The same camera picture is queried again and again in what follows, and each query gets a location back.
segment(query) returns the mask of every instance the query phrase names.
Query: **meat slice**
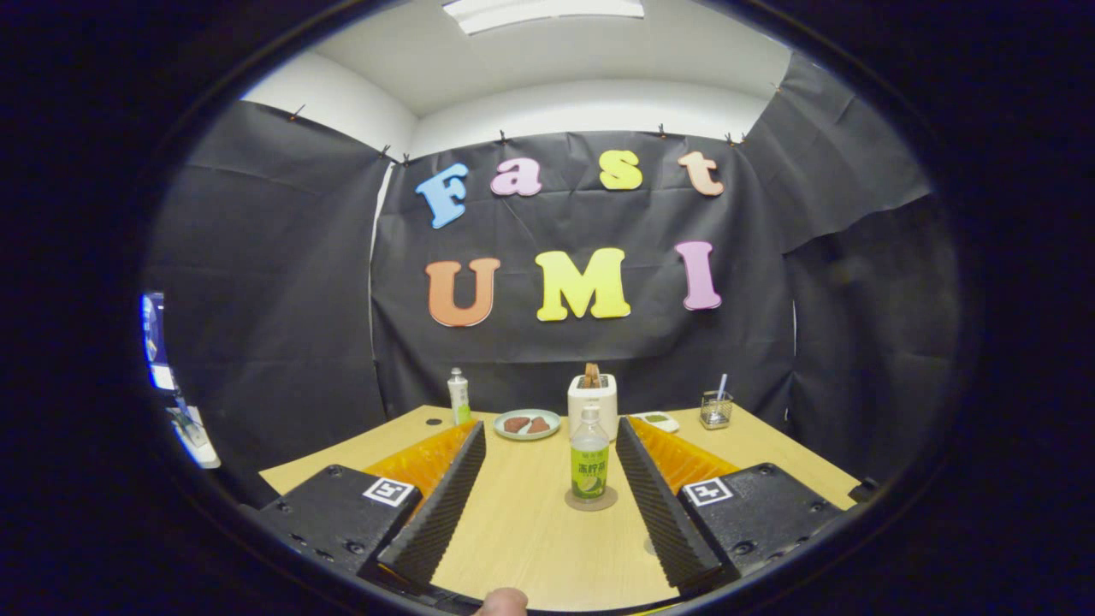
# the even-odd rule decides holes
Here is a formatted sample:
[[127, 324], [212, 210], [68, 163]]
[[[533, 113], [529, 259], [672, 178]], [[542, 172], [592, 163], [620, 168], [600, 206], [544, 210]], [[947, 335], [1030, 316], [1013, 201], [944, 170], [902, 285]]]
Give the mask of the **meat slice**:
[[529, 418], [509, 418], [503, 422], [506, 432], [517, 432], [529, 423]]
[[550, 430], [550, 429], [551, 429], [551, 427], [548, 426], [548, 422], [544, 421], [544, 418], [537, 418], [537, 419], [532, 420], [532, 426], [529, 427], [528, 434], [533, 434], [533, 433], [537, 433], [537, 432], [544, 432], [544, 431]]

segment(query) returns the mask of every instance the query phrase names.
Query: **white toaster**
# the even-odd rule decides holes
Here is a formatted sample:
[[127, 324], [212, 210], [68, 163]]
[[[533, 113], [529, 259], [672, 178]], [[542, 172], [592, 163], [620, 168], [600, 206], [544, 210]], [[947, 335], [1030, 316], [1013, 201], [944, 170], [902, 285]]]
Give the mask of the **white toaster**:
[[585, 375], [574, 377], [574, 381], [570, 382], [570, 388], [566, 391], [566, 416], [570, 423], [569, 435], [574, 437], [574, 431], [581, 426], [581, 409], [586, 405], [597, 405], [601, 408], [601, 428], [609, 435], [609, 441], [615, 441], [616, 428], [619, 427], [615, 407], [615, 377], [602, 374], [600, 387], [579, 387], [585, 380]]

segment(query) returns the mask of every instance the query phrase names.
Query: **coaster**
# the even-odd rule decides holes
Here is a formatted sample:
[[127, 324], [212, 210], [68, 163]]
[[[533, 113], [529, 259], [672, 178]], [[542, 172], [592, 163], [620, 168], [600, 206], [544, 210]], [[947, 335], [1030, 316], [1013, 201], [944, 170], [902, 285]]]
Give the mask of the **coaster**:
[[576, 498], [574, 492], [569, 489], [567, 489], [566, 493], [563, 496], [563, 500], [566, 501], [566, 504], [568, 504], [570, 509], [578, 511], [601, 511], [602, 509], [609, 509], [614, 505], [619, 499], [620, 495], [618, 495], [611, 486], [604, 487], [604, 495], [602, 495], [601, 498], [588, 503]]

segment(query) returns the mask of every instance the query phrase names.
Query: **green label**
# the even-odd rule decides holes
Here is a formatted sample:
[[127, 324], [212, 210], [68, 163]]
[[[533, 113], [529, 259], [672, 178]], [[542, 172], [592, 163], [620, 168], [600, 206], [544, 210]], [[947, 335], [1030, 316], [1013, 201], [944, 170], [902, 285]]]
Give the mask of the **green label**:
[[579, 499], [596, 499], [604, 493], [609, 474], [609, 449], [579, 452], [570, 448], [570, 489]]

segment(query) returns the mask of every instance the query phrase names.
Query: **table surface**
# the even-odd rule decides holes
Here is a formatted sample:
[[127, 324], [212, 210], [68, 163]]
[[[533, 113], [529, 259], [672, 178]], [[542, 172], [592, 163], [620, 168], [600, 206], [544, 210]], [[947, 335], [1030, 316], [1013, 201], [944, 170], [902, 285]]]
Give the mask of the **table surface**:
[[[848, 509], [858, 481], [738, 406], [726, 429], [707, 431], [698, 409], [669, 411], [677, 435], [728, 463], [747, 468], [772, 463], [830, 503]], [[568, 423], [539, 441], [511, 441], [484, 422], [486, 460], [452, 542], [434, 574], [435, 585], [482, 598], [499, 586], [529, 596], [529, 607], [563, 612], [638, 606], [678, 596], [658, 559], [646, 551], [646, 527], [613, 445], [608, 485], [619, 501], [598, 512], [564, 502], [570, 487]], [[428, 426], [428, 419], [442, 420]], [[331, 464], [362, 469], [418, 441], [452, 428], [452, 411], [419, 407], [348, 441], [261, 473], [285, 495]]]

